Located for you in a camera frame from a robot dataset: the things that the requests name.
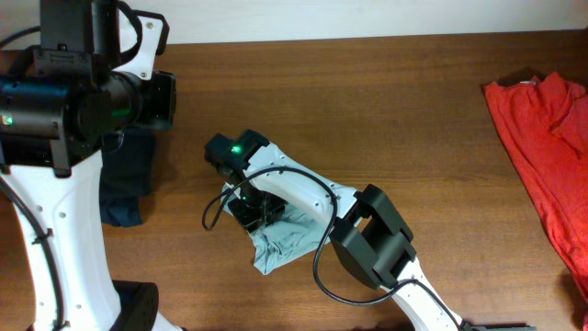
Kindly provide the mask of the light blue t-shirt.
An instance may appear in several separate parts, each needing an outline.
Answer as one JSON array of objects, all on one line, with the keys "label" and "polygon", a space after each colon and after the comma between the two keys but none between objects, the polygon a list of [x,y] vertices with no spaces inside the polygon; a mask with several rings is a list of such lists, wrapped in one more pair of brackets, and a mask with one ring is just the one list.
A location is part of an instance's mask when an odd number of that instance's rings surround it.
[{"label": "light blue t-shirt", "polygon": [[245,231],[254,246],[254,267],[262,275],[268,275],[276,268],[315,251],[326,225],[288,204],[277,222],[253,232]]}]

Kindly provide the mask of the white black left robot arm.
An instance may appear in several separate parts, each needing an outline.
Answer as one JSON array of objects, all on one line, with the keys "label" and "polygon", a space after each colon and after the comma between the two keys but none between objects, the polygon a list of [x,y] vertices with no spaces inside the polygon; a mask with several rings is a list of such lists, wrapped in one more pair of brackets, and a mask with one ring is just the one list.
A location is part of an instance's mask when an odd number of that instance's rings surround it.
[{"label": "white black left robot arm", "polygon": [[32,276],[34,330],[169,330],[151,282],[110,277],[99,208],[105,138],[166,131],[175,77],[154,69],[169,26],[121,1],[43,1],[40,43],[1,77],[1,190]]}]

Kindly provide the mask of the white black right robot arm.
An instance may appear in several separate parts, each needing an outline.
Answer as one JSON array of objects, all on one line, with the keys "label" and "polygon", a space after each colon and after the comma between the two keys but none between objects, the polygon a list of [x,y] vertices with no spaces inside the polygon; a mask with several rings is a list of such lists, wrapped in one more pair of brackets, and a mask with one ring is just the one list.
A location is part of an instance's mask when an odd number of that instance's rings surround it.
[{"label": "white black right robot arm", "polygon": [[260,133],[233,140],[220,133],[205,146],[205,159],[228,189],[217,198],[248,233],[274,225],[297,207],[323,225],[313,261],[332,245],[356,280],[394,300],[417,330],[467,330],[427,280],[413,247],[413,232],[380,188],[342,186],[295,162]]}]

